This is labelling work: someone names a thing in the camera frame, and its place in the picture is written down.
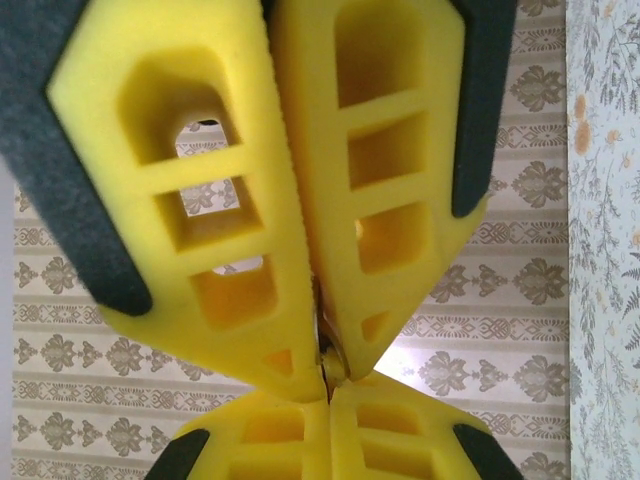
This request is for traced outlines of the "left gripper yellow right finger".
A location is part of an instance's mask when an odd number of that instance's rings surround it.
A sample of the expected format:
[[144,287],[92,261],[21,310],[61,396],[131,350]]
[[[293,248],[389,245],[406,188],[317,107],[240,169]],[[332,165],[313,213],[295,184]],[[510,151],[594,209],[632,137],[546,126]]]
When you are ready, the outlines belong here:
[[521,479],[478,417],[381,373],[334,389],[334,479]]

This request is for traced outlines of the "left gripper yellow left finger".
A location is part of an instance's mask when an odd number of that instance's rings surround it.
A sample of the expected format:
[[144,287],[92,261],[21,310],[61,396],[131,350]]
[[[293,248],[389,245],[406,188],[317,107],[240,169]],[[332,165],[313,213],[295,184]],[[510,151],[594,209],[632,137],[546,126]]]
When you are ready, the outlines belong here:
[[149,479],[329,479],[329,406],[254,391],[183,425]]

